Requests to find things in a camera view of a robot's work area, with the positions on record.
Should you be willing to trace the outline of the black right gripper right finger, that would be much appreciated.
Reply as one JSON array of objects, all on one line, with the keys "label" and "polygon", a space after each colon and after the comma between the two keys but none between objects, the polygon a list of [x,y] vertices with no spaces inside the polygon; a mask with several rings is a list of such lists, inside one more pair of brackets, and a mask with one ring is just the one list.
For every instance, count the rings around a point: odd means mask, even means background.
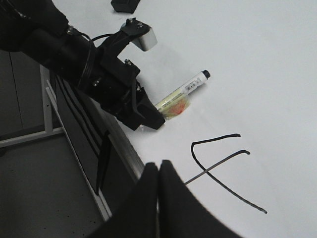
[{"label": "black right gripper right finger", "polygon": [[173,164],[164,160],[158,173],[159,233],[162,238],[239,238],[191,193]]}]

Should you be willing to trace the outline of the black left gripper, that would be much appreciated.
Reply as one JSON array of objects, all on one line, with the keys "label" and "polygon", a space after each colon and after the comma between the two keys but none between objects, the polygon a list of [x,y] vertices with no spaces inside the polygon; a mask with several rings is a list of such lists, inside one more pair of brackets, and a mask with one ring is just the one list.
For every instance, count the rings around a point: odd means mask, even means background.
[{"label": "black left gripper", "polygon": [[97,101],[132,130],[140,125],[159,129],[165,122],[136,77],[139,68],[118,59],[121,51],[142,34],[117,32],[99,47],[89,42],[89,51],[77,88]]}]

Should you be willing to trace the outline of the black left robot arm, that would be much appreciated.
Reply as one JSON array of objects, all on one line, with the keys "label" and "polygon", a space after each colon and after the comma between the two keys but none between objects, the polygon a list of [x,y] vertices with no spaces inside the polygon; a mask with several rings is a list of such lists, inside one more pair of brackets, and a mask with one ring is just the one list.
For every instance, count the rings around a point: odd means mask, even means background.
[{"label": "black left robot arm", "polygon": [[143,51],[156,43],[152,28],[134,18],[95,46],[93,39],[69,25],[51,0],[3,0],[0,48],[23,52],[98,102],[132,130],[160,128],[165,120],[137,81],[139,68],[118,55],[134,43]]}]

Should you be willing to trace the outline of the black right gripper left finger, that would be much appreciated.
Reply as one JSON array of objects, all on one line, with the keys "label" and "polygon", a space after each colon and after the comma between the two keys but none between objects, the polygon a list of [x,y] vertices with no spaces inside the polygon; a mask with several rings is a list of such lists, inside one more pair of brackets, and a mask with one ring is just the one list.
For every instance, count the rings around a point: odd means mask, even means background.
[{"label": "black right gripper left finger", "polygon": [[147,163],[128,198],[90,237],[155,238],[157,236],[158,168]]}]

